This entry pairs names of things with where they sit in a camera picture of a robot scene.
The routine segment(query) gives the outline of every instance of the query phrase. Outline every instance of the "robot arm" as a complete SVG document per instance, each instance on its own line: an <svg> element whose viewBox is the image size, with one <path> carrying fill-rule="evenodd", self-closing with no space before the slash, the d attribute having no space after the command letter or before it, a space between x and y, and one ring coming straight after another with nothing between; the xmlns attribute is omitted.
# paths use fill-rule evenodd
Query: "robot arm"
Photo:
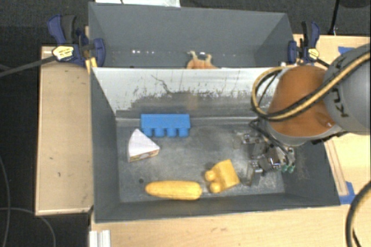
<svg viewBox="0 0 371 247"><path fill-rule="evenodd" d="M257 89L277 71L282 67L259 77L252 95L253 110L276 140L299 146L341 131L370 133L369 45L340 56L327 71L313 66L292 67L280 78L265 112L256 103Z"/></svg>

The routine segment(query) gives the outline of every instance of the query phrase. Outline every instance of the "blue lego brick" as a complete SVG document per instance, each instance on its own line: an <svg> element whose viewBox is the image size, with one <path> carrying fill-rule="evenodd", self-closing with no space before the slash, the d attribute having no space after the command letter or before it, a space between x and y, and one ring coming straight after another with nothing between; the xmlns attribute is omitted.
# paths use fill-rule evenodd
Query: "blue lego brick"
<svg viewBox="0 0 371 247"><path fill-rule="evenodd" d="M191 128L189 114L142 114L140 124L147 137L188 137Z"/></svg>

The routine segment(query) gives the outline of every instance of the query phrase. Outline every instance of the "gray bin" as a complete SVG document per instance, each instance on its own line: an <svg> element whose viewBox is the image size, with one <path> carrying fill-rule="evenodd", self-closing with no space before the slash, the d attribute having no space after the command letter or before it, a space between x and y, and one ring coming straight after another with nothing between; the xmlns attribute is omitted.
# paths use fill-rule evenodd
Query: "gray bin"
<svg viewBox="0 0 371 247"><path fill-rule="evenodd" d="M211 21L221 16L224 17L222 24ZM169 32L161 27L164 17L172 19L172 28L185 27L187 38L182 33L175 37L175 28ZM265 37L256 35L255 25L270 23L259 22L265 17L276 21L275 25L265 31ZM161 21L156 26L146 25L148 19L157 18ZM252 19L255 19L255 25L250 23ZM207 28L206 23L211 21L209 25L215 30L229 27L233 31L234 27L244 26L246 32L233 38L226 34L230 48L225 50L216 47L221 39L210 35L211 30L204 31L206 40L201 40L201 32L188 23L192 20L204 23L203 28ZM91 74L96 222L339 204L323 144L313 146L308 143L298 148L294 173L271 172L251 187L240 184L220 194L211 194L203 180L207 169L227 158L232 160L240 176L247 170L246 150L233 149L235 132L244 131L255 119L250 110L253 81L266 70L265 67L286 60L287 44L292 36L289 38L290 28L284 14L90 4L89 25L90 37L102 37L107 47L105 67L94 68ZM188 43L178 44L176 40ZM155 52L152 56L145 50L149 50L149 45ZM141 53L130 54L133 48ZM259 48L262 52L271 50L272 53L259 54ZM190 49L212 52L215 65L232 68L181 70L179 68L184 68L189 60L186 51ZM268 105L272 90L266 94L264 106ZM140 126L142 113L187 113L191 118L190 135L182 139L154 138L161 146L156 157L128 163L128 140ZM203 194L200 200L191 202L151 197L144 188L147 183L157 180L198 181Z"/></svg>

